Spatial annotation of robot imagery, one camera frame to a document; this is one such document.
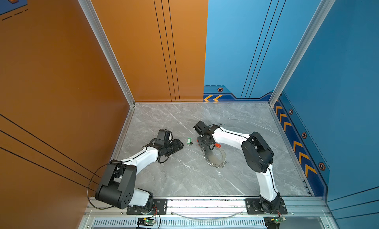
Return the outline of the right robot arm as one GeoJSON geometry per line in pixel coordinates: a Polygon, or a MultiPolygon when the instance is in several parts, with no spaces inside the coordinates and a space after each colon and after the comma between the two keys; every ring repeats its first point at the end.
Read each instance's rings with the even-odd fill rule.
{"type": "Polygon", "coordinates": [[[199,135],[197,142],[203,156],[212,167],[223,168],[226,164],[224,152],[222,152],[222,159],[218,159],[213,154],[213,149],[218,148],[220,144],[243,152],[247,165],[256,173],[260,187],[259,199],[245,201],[249,214],[276,214],[280,217],[288,213],[273,176],[274,152],[260,133],[233,132],[218,124],[206,125],[203,121],[199,121],[193,128],[199,135]]]}

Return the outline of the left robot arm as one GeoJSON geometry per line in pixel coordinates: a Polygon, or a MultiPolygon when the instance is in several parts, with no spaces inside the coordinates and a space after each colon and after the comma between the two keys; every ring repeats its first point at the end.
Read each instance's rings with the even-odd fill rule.
{"type": "Polygon", "coordinates": [[[96,200],[118,209],[135,207],[143,213],[151,212],[154,194],[135,187],[137,175],[154,162],[161,164],[161,157],[168,159],[183,147],[184,144],[179,139],[174,139],[171,131],[159,130],[158,136],[142,146],[137,154],[107,164],[95,193],[96,200]]]}

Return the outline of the green circuit board left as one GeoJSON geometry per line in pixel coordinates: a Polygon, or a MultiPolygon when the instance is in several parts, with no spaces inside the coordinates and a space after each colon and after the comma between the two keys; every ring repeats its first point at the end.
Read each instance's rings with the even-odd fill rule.
{"type": "Polygon", "coordinates": [[[138,218],[137,228],[138,229],[152,229],[157,224],[157,220],[153,218],[138,218]]]}

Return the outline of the green circuit board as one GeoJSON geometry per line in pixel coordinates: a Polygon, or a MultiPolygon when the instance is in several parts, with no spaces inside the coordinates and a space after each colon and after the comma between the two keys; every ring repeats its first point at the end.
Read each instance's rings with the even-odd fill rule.
{"type": "Polygon", "coordinates": [[[280,224],[285,222],[287,219],[285,217],[265,217],[264,222],[267,229],[279,229],[280,224]]]}
{"type": "Polygon", "coordinates": [[[153,218],[138,218],[137,228],[138,229],[152,229],[157,224],[157,220],[153,218]]]}

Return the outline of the green circuit board right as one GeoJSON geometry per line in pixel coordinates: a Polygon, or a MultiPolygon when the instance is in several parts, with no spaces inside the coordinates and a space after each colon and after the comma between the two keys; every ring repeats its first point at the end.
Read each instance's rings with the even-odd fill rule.
{"type": "Polygon", "coordinates": [[[287,219],[285,217],[265,217],[264,222],[267,229],[279,229],[280,224],[285,222],[287,219]]]}

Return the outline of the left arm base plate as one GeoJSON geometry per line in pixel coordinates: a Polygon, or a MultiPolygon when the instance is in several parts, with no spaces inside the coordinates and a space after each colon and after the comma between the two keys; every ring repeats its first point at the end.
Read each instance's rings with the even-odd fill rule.
{"type": "Polygon", "coordinates": [[[166,215],[167,213],[167,198],[154,198],[152,203],[152,209],[148,207],[141,206],[128,206],[126,214],[127,215],[153,215],[156,212],[159,215],[166,215]]]}

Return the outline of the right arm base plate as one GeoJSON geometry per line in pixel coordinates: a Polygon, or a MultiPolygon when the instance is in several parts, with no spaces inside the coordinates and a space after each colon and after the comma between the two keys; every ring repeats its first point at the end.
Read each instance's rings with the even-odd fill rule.
{"type": "Polygon", "coordinates": [[[287,207],[282,198],[268,202],[260,198],[245,199],[245,206],[249,215],[268,214],[268,215],[286,215],[287,207]]]}

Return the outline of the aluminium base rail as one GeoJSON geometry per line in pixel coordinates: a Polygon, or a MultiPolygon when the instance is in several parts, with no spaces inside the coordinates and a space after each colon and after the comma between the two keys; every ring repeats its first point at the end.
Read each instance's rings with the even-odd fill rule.
{"type": "MultiPolygon", "coordinates": [[[[127,215],[127,209],[107,208],[95,199],[85,210],[80,229],[137,229],[138,218],[153,218],[152,229],[266,229],[265,217],[249,215],[245,199],[254,196],[186,196],[167,198],[167,213],[159,215],[127,215]]],[[[320,197],[283,197],[288,214],[280,229],[337,229],[338,225],[327,204],[320,197]]]]}

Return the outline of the aluminium corner post left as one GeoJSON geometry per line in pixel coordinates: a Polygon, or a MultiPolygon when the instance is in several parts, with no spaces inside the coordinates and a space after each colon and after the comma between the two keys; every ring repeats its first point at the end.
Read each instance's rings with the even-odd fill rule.
{"type": "Polygon", "coordinates": [[[100,19],[96,13],[96,10],[92,4],[91,0],[78,0],[81,9],[83,10],[88,23],[91,26],[91,29],[103,51],[104,56],[106,57],[109,66],[112,69],[112,72],[128,102],[131,107],[135,107],[135,100],[131,93],[131,90],[127,84],[125,76],[121,70],[121,67],[118,63],[118,60],[115,56],[115,53],[112,49],[112,46],[107,38],[107,35],[104,31],[104,28],[100,22],[100,19]]]}

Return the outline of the aluminium corner post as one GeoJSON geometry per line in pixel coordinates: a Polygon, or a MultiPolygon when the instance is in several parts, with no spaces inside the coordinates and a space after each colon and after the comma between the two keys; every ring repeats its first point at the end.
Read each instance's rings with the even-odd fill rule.
{"type": "Polygon", "coordinates": [[[278,101],[280,94],[284,91],[284,88],[286,87],[287,83],[289,82],[290,78],[295,72],[297,66],[299,65],[301,59],[306,53],[317,32],[319,31],[325,18],[329,14],[335,1],[336,0],[321,0],[296,50],[294,51],[288,65],[286,66],[281,78],[279,79],[272,96],[268,101],[268,105],[270,107],[273,107],[276,101],[278,101]]]}
{"type": "Polygon", "coordinates": [[[112,72],[128,102],[131,107],[135,107],[135,100],[131,93],[131,90],[127,84],[125,76],[121,70],[121,67],[118,63],[118,60],[115,56],[115,53],[112,49],[112,46],[107,38],[107,35],[104,31],[104,28],[100,22],[100,19],[96,13],[96,10],[92,4],[91,0],[78,0],[81,9],[83,10],[88,23],[91,26],[91,29],[103,51],[104,56],[106,57],[109,66],[112,69],[112,72]]]}

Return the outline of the aluminium corner post right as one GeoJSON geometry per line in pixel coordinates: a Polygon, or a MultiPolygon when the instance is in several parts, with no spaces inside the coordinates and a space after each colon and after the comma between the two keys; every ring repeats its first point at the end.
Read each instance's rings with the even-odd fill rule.
{"type": "Polygon", "coordinates": [[[317,32],[319,31],[325,18],[329,14],[335,1],[336,0],[321,0],[296,50],[294,51],[288,65],[286,66],[281,78],[279,79],[272,96],[268,101],[268,105],[270,107],[273,107],[276,101],[278,101],[280,94],[284,91],[284,88],[286,87],[287,83],[289,82],[290,78],[295,72],[297,66],[299,65],[301,59],[306,53],[317,32]]]}

